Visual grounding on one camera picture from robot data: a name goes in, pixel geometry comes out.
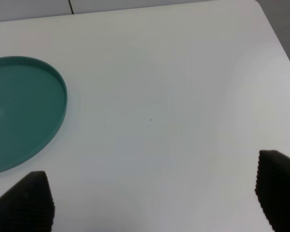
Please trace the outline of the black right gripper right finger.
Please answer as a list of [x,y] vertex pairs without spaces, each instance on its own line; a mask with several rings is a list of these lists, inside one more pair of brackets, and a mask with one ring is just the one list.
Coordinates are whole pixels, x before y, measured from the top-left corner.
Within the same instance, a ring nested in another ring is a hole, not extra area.
[[259,152],[255,193],[275,232],[290,232],[290,158],[276,150]]

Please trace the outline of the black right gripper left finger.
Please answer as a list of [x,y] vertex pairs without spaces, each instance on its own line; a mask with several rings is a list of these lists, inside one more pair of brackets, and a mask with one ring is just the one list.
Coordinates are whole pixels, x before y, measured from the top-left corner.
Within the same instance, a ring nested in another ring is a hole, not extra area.
[[0,197],[0,232],[50,232],[54,217],[44,171],[30,172]]

